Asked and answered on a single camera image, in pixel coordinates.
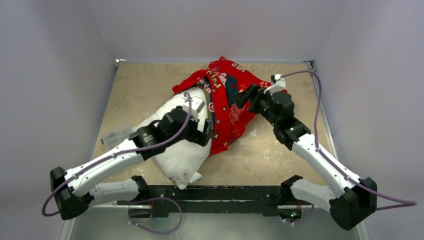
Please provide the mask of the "red printed pillowcase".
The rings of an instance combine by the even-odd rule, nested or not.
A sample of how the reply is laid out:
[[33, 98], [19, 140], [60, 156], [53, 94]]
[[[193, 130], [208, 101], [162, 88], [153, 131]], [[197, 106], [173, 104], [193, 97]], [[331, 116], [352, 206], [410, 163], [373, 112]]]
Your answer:
[[246, 126], [255, 117], [248, 111], [250, 103], [237, 107], [233, 95], [247, 90], [251, 85], [262, 89], [271, 86], [240, 64], [221, 56], [209, 63], [206, 69], [200, 69], [172, 88], [179, 94], [191, 87], [203, 90], [207, 101], [207, 113], [212, 117], [214, 136], [209, 155], [228, 150], [230, 144], [239, 139]]

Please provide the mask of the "white pillow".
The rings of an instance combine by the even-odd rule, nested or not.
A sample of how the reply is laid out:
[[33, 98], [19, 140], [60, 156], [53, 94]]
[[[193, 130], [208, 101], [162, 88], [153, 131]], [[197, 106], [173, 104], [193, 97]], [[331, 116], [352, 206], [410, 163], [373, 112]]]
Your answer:
[[[174, 95], [150, 117], [146, 118], [139, 125], [134, 126], [132, 131], [147, 126], [154, 120], [162, 119], [164, 114], [184, 103], [185, 96], [183, 93]], [[196, 182], [202, 177], [202, 175], [198, 173], [198, 170], [204, 160], [209, 156], [211, 145], [211, 139], [208, 140], [206, 146], [201, 146], [187, 140], [181, 140], [167, 147], [165, 152], [154, 156], [154, 160], [165, 175], [174, 181], [180, 190], [183, 190], [189, 184]]]

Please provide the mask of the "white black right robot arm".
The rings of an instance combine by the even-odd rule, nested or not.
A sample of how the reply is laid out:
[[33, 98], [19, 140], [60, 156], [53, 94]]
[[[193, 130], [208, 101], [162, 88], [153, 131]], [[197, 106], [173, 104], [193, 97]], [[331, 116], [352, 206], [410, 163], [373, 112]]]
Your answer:
[[316, 140], [316, 136], [295, 117], [295, 104], [284, 90], [271, 92], [252, 84], [246, 91], [232, 95], [236, 106], [262, 115], [273, 127], [276, 139], [305, 160], [326, 182], [316, 185], [301, 176], [294, 175], [281, 183], [278, 197], [271, 197], [276, 204], [308, 202], [327, 211], [335, 223], [344, 230], [351, 230], [377, 211], [376, 182], [361, 178], [347, 169]]

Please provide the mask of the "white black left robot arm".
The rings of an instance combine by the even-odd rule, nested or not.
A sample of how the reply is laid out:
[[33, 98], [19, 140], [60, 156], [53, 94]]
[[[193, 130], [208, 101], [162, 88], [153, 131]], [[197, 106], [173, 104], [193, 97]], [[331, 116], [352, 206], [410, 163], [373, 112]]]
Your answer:
[[197, 111], [190, 106], [179, 105], [162, 119], [138, 128], [107, 153], [68, 170], [62, 167], [52, 169], [49, 173], [51, 194], [43, 203], [42, 215], [49, 216], [47, 204], [54, 199], [61, 219], [74, 219], [110, 195], [99, 186], [108, 177], [162, 154], [166, 148], [182, 140], [206, 146], [212, 137], [213, 124], [206, 118], [203, 129], [198, 130], [201, 120], [196, 114]]

